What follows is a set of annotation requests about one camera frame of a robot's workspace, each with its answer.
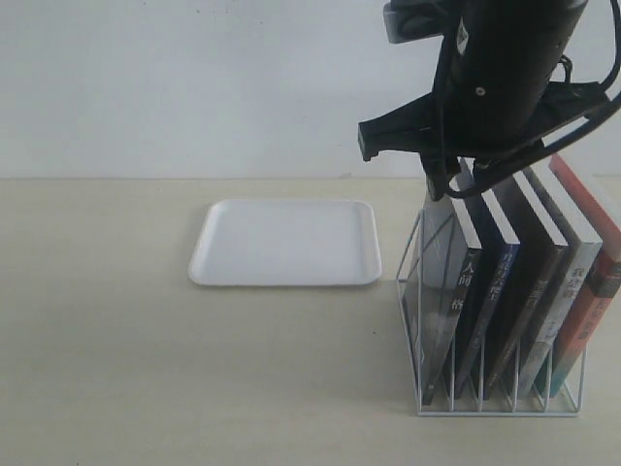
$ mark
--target book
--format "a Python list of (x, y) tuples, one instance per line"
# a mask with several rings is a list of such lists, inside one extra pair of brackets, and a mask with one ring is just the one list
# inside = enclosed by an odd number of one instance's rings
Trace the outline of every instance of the book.
[(568, 247), (523, 173), (514, 174), (493, 190), (520, 240), (520, 250), (487, 332), (485, 399), (501, 380)]
[[(465, 159), (461, 159), (460, 165), (461, 173), (455, 177), (455, 182), (463, 190), (474, 185), (474, 177)], [(488, 190), (468, 197), (465, 203), (482, 250), (470, 299), (462, 310), (455, 331), (456, 398), (461, 397), (471, 372), (475, 372), (474, 380), (478, 381), (478, 359), (485, 332), (519, 251), (519, 239), (494, 192)]]
[[(556, 396), (621, 286), (621, 210), (597, 181), (556, 154), (550, 169), (601, 236), (603, 245), (561, 326), (552, 354), (550, 396)], [(545, 388), (542, 369), (538, 387)]]
[(530, 393), (539, 369), (602, 247), (602, 238), (550, 171), (547, 162), (526, 168), (524, 175), (565, 236), (569, 247), (522, 340), (517, 385), (519, 397)]
[(427, 196), (422, 215), (404, 304), (412, 347), (421, 354), (420, 360), (414, 358), (421, 401), (429, 405), (477, 269), (481, 243), (463, 200), (444, 196), (434, 202)]

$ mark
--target light wooden table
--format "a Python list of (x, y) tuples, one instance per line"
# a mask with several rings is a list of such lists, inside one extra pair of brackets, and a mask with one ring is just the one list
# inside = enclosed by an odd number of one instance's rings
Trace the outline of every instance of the light wooden table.
[[(621, 180), (603, 180), (621, 200)], [(0, 182), (0, 465), (618, 464), (619, 305), (579, 419), (414, 415), (391, 279), (423, 181)], [(210, 203), (358, 198), (381, 282), (203, 289)]]

